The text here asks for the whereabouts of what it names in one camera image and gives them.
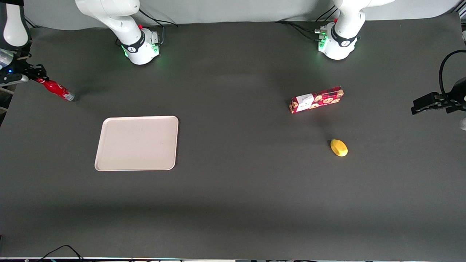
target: cable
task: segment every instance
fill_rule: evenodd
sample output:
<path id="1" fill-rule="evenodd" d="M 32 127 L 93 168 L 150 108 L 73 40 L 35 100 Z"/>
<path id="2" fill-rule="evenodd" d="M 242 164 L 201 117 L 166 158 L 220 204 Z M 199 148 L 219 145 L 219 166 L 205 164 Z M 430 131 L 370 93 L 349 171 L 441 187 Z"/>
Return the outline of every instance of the cable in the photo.
<path id="1" fill-rule="evenodd" d="M 172 24 L 176 27 L 178 27 L 177 24 L 175 23 L 172 23 L 172 22 L 169 22 L 169 21 L 164 21 L 164 20 L 158 20 L 158 19 L 155 19 L 153 17 L 150 17 L 148 14 L 144 13 L 144 11 L 142 11 L 141 9 L 139 10 L 143 15 L 147 16 L 148 18 L 154 20 L 157 24 L 159 24 L 161 27 L 162 27 L 162 38 L 160 40 L 160 42 L 158 43 L 159 45 L 163 44 L 164 43 L 164 39 L 165 39 L 165 27 L 164 25 L 162 25 L 160 22 L 165 22 L 165 23 L 169 23 L 169 24 Z"/>
<path id="2" fill-rule="evenodd" d="M 27 19 L 24 19 L 24 21 L 26 21 L 26 23 L 30 24 L 32 26 L 32 28 L 37 28 L 37 26 L 33 25 L 31 22 L 29 22 Z"/>
<path id="3" fill-rule="evenodd" d="M 332 8 L 330 8 L 329 10 L 327 10 L 325 13 L 321 14 L 321 16 L 319 16 L 315 21 L 318 22 L 319 19 L 321 19 L 326 13 L 330 12 L 335 6 L 332 6 Z"/>
<path id="4" fill-rule="evenodd" d="M 442 63 L 440 64 L 440 70 L 439 70 L 439 84 L 440 84 L 440 91 L 442 92 L 442 95 L 443 97 L 446 99 L 446 101 L 448 102 L 448 104 L 456 109 L 456 110 L 461 110 L 461 111 L 466 111 L 466 109 L 462 108 L 461 106 L 457 106 L 455 104 L 453 104 L 453 102 L 448 98 L 448 96 L 446 95 L 445 93 L 445 89 L 443 88 L 443 67 L 445 66 L 445 62 L 448 60 L 448 58 L 450 58 L 450 56 L 456 54 L 456 53 L 466 53 L 466 49 L 462 49 L 462 50 L 456 50 L 456 51 L 453 51 L 451 53 L 449 53 L 442 61 Z"/>
<path id="5" fill-rule="evenodd" d="M 56 248 L 56 249 L 54 249 L 54 250 L 48 252 L 47 254 L 45 254 L 45 256 L 43 256 L 43 257 L 42 257 L 41 259 L 39 259 L 38 261 L 44 260 L 44 258 L 46 258 L 48 255 L 50 255 L 51 253 L 53 253 L 53 252 L 55 252 L 55 251 L 57 251 L 57 250 L 59 250 L 59 249 L 61 249 L 61 248 L 63 248 L 63 247 L 68 247 L 68 248 L 70 248 L 70 249 L 76 254 L 76 256 L 79 258 L 79 261 L 83 262 L 84 258 L 83 258 L 74 248 L 72 248 L 70 245 L 63 245 L 63 246 L 61 246 L 61 247 L 59 247 L 59 248 Z"/>
<path id="6" fill-rule="evenodd" d="M 299 29 L 303 30 L 303 31 L 306 31 L 306 32 L 314 32 L 314 30 L 311 30 L 311 29 L 307 29 L 307 28 L 304 28 L 296 23 L 293 23 L 293 22 L 290 22 L 290 21 L 285 21 L 285 20 L 280 20 L 280 21 L 277 21 L 275 23 L 279 23 L 279 24 L 287 24 L 287 25 L 291 25 L 291 26 L 295 26 L 295 27 L 298 27 Z"/>
<path id="7" fill-rule="evenodd" d="M 338 8 L 335 9 L 329 16 L 327 16 L 327 18 L 324 21 L 327 21 L 327 19 L 330 18 L 337 10 L 338 10 Z"/>
<path id="8" fill-rule="evenodd" d="M 159 19 L 155 19 L 155 18 L 152 18 L 150 17 L 148 14 L 144 13 L 144 11 L 142 11 L 141 9 L 139 10 L 143 15 L 147 16 L 148 18 L 154 20 L 155 22 L 157 22 L 159 25 L 161 25 L 159 22 L 162 22 L 162 23 L 168 23 L 168 24 L 172 24 L 176 27 L 178 27 L 178 25 L 176 23 L 172 23 L 170 21 L 165 21 L 165 20 L 159 20 Z"/>
<path id="9" fill-rule="evenodd" d="M 319 19 L 321 19 L 326 13 L 330 12 L 335 6 L 332 6 L 332 8 L 330 8 L 329 10 L 327 10 L 325 13 L 321 14 L 321 16 L 319 16 L 314 22 L 317 22 L 319 21 Z M 333 11 L 325 20 L 327 20 L 331 15 L 333 15 L 336 11 L 338 10 L 335 9 L 335 11 Z M 307 39 L 311 39 L 311 40 L 314 40 L 315 38 L 313 37 L 310 37 L 308 35 L 306 35 L 303 31 L 305 32 L 309 32 L 309 33 L 313 33 L 314 30 L 312 29 L 307 29 L 305 27 L 302 27 L 296 23 L 293 23 L 293 22 L 290 22 L 290 21 L 286 21 L 286 19 L 282 19 L 282 20 L 279 20 L 275 23 L 279 23 L 279 24 L 287 24 L 287 25 L 291 25 L 291 27 L 293 27 L 294 29 L 296 29 L 302 36 L 306 37 Z"/>

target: yellow object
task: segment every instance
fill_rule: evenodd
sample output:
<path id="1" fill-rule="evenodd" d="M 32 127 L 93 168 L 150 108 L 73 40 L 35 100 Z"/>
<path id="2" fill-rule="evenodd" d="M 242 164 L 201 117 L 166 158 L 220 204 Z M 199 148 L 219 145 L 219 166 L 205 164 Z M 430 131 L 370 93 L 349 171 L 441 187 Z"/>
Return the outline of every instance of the yellow object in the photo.
<path id="1" fill-rule="evenodd" d="M 333 153 L 339 157 L 344 157 L 346 154 L 348 154 L 348 148 L 341 140 L 333 139 L 330 142 L 330 148 L 332 149 Z"/>

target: plastic tray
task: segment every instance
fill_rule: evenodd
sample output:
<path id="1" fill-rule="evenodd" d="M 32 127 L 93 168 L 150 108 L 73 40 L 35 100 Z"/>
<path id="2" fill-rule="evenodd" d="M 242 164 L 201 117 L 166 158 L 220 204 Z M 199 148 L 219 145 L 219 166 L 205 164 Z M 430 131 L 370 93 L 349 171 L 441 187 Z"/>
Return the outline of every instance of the plastic tray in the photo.
<path id="1" fill-rule="evenodd" d="M 98 171 L 170 170 L 175 166 L 178 118 L 112 117 L 102 124 Z"/>

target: snack package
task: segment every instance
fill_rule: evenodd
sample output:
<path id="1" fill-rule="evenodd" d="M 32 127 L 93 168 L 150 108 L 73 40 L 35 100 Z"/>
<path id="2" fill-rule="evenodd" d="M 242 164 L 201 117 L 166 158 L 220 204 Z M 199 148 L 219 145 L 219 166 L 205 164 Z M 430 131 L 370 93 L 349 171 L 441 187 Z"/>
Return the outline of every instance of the snack package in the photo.
<path id="1" fill-rule="evenodd" d="M 319 106 L 338 103 L 344 92 L 341 86 L 323 90 L 316 93 L 310 93 L 299 97 L 293 97 L 290 102 L 290 111 L 292 114 L 317 108 Z"/>

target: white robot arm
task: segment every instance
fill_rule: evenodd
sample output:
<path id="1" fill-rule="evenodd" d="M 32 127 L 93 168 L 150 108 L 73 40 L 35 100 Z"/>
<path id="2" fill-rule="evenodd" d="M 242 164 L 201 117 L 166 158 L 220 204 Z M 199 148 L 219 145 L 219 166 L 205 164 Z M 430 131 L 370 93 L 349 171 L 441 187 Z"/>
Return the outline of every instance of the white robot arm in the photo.
<path id="1" fill-rule="evenodd" d="M 377 7 L 393 2 L 394 0 L 333 0 L 340 10 L 340 16 L 336 23 L 329 23 L 316 30 L 320 34 L 318 51 L 331 59 L 341 60 L 346 58 L 357 41 L 357 33 L 361 30 L 366 15 L 363 8 Z"/>
<path id="2" fill-rule="evenodd" d="M 23 0 L 0 0 L 0 69 L 13 61 L 14 51 L 29 44 Z"/>
<path id="3" fill-rule="evenodd" d="M 115 33 L 134 64 L 146 64 L 159 55 L 158 34 L 140 28 L 131 17 L 139 10 L 139 0 L 75 1 L 81 13 L 99 20 Z"/>

